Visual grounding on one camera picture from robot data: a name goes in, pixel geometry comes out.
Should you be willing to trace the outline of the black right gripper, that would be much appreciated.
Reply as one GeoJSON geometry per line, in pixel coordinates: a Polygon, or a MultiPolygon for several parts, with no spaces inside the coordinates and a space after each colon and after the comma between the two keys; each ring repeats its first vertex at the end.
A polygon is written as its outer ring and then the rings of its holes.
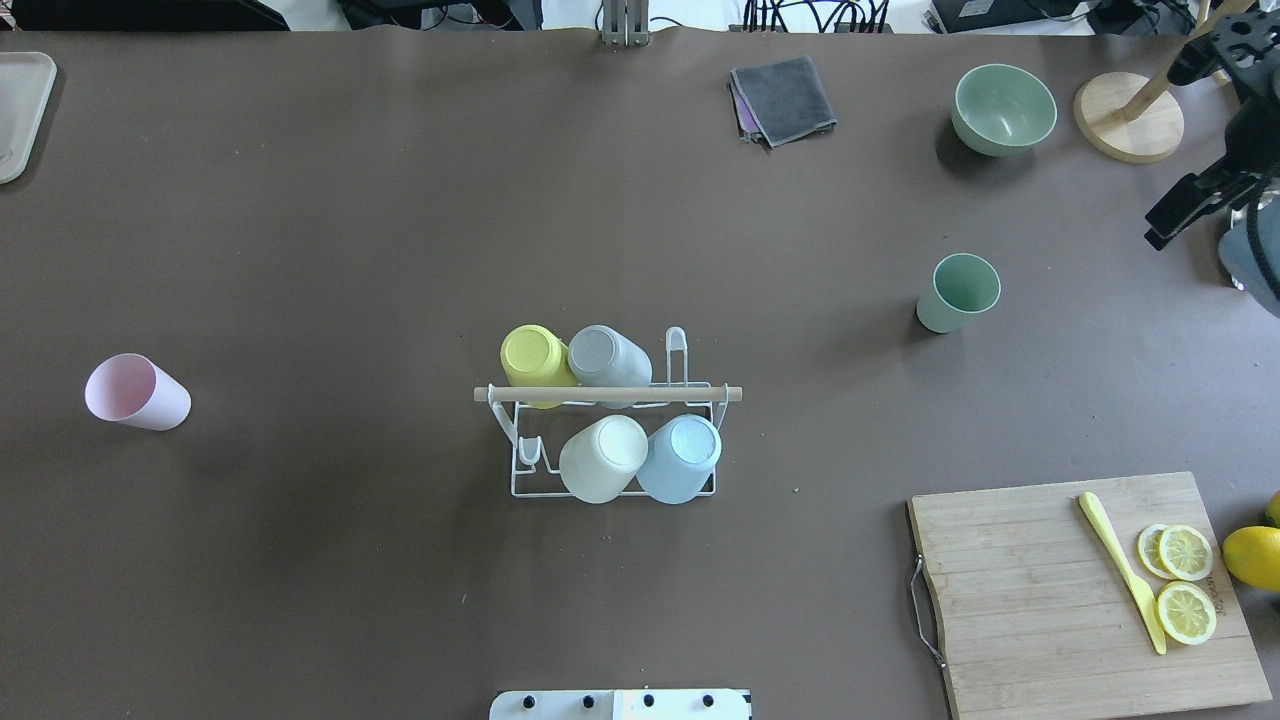
{"type": "Polygon", "coordinates": [[[1224,155],[1203,172],[1181,177],[1146,213],[1146,240],[1153,249],[1165,249],[1210,213],[1244,208],[1277,176],[1277,28],[1276,12],[1226,14],[1172,59],[1165,73],[1172,85],[1225,70],[1240,106],[1226,126],[1224,155]]]}

